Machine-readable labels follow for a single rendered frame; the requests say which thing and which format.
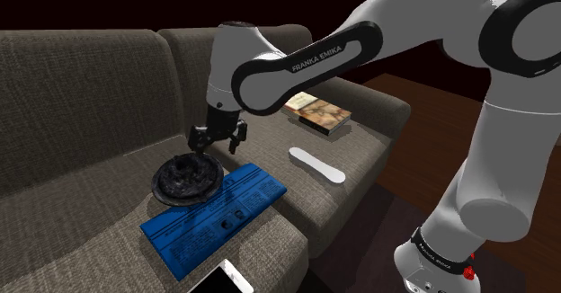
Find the white flat remote control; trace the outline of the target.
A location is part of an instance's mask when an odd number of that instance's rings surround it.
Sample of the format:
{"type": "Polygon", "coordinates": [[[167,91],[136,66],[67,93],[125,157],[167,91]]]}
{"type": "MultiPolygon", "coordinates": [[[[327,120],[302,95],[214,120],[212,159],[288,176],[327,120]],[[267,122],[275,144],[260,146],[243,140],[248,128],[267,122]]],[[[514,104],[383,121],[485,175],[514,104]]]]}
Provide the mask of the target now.
{"type": "Polygon", "coordinates": [[[333,183],[343,183],[346,180],[346,175],[341,170],[332,167],[329,164],[317,159],[307,151],[299,147],[291,147],[289,154],[299,161],[311,166],[313,169],[321,173],[327,180],[333,183]]]}

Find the blue folded newspaper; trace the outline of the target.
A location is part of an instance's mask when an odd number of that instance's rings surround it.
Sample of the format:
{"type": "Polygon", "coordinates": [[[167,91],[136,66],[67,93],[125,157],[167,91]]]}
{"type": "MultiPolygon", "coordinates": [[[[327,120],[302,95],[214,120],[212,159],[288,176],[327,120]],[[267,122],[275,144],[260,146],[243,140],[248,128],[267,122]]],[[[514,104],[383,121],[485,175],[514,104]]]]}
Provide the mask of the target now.
{"type": "Polygon", "coordinates": [[[286,192],[274,177],[249,163],[227,174],[208,201],[171,207],[140,228],[180,281],[286,192]]]}

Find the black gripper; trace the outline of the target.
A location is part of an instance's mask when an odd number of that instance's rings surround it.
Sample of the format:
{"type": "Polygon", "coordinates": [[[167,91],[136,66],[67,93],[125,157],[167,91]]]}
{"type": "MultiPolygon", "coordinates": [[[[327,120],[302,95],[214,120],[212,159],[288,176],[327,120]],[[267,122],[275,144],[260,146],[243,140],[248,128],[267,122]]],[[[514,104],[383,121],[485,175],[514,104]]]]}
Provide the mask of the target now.
{"type": "Polygon", "coordinates": [[[208,105],[206,126],[193,125],[188,137],[188,147],[196,154],[203,154],[212,142],[230,138],[228,151],[236,152],[246,141],[247,123],[239,119],[240,111],[222,111],[208,105]]]}

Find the brown marbled book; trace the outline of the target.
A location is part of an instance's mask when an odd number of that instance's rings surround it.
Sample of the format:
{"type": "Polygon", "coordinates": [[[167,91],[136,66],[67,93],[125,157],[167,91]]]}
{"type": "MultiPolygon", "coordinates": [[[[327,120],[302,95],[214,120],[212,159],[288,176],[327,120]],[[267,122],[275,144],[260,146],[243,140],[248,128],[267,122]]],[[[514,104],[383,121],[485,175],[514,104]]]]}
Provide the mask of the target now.
{"type": "Polygon", "coordinates": [[[292,96],[282,107],[282,112],[327,136],[352,115],[350,111],[305,92],[292,96]]]}

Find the grey brown fabric sofa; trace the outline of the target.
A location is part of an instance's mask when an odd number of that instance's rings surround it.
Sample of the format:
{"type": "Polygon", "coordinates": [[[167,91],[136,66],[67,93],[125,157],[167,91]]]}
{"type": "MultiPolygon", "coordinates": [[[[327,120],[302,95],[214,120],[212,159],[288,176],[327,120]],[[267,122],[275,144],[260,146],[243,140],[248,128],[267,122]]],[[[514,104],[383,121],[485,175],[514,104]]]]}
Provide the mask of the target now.
{"type": "Polygon", "coordinates": [[[410,106],[335,77],[312,94],[352,113],[326,136],[282,112],[243,114],[232,172],[253,163],[286,186],[183,280],[140,225],[164,210],[156,170],[204,123],[213,29],[0,31],[0,293],[187,293],[228,259],[255,293],[297,293],[384,169],[410,106]],[[346,175],[333,183],[299,147],[346,175]]]}

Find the black tablet with white frame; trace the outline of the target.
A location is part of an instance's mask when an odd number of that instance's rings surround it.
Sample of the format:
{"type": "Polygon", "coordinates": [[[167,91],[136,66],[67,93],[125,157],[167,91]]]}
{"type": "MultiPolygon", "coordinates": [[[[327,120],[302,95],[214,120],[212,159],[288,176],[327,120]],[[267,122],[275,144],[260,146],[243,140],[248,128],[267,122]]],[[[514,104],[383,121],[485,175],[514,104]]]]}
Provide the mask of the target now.
{"type": "Polygon", "coordinates": [[[254,293],[253,286],[225,259],[187,293],[254,293]]]}

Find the black round plate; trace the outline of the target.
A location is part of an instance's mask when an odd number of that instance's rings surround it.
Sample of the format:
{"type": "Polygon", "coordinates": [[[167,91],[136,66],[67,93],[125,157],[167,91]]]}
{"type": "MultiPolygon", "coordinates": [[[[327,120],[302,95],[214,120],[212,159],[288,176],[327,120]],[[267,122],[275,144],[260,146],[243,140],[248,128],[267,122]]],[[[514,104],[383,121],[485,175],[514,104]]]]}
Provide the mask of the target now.
{"type": "Polygon", "coordinates": [[[175,155],[163,163],[152,178],[157,200],[171,207],[187,207],[208,201],[220,188],[223,166],[207,154],[175,155]]]}

